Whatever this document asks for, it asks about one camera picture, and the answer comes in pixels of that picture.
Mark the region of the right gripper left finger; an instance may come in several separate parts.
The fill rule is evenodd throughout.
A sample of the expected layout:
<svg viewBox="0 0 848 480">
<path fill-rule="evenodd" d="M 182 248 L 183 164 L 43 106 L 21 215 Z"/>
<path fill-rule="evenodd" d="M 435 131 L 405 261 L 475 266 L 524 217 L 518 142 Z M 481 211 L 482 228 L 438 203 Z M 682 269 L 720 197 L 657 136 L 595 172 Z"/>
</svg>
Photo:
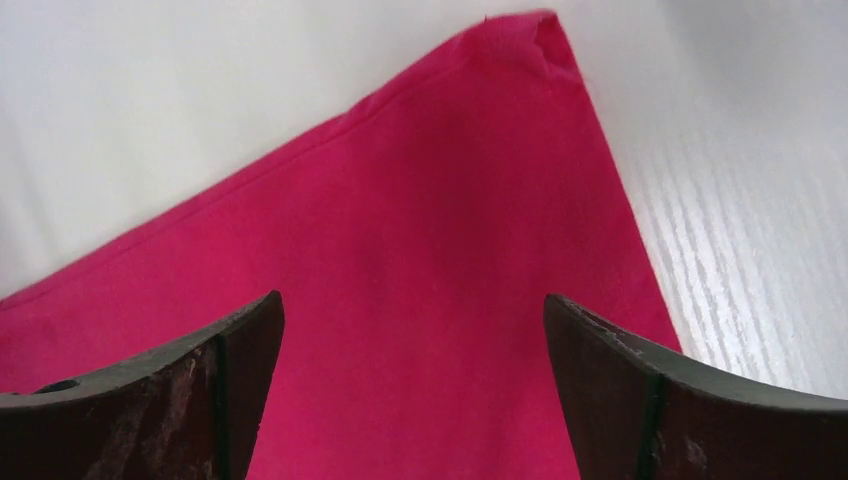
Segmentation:
<svg viewBox="0 0 848 480">
<path fill-rule="evenodd" d="M 1 397 L 5 479 L 243 479 L 284 332 L 272 291 L 167 344 Z"/>
</svg>

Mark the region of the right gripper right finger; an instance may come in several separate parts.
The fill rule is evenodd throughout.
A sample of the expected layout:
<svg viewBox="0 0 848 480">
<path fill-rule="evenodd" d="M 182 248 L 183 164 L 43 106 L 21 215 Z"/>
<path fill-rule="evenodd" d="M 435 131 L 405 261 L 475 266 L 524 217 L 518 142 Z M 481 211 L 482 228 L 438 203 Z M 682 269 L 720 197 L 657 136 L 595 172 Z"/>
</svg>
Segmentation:
<svg viewBox="0 0 848 480">
<path fill-rule="evenodd" d="M 843 479 L 847 404 L 691 359 L 560 295 L 549 359 L 584 479 Z"/>
</svg>

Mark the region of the crimson red t shirt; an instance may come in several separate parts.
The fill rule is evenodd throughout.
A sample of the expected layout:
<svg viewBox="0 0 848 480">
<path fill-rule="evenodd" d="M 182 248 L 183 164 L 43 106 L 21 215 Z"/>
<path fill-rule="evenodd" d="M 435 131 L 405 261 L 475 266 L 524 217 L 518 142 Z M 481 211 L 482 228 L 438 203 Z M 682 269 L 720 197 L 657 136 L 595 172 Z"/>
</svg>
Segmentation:
<svg viewBox="0 0 848 480">
<path fill-rule="evenodd" d="M 31 391 L 276 290 L 253 479 L 574 479 L 543 301 L 677 348 L 550 10 L 453 36 L 345 114 L 1 303 Z"/>
</svg>

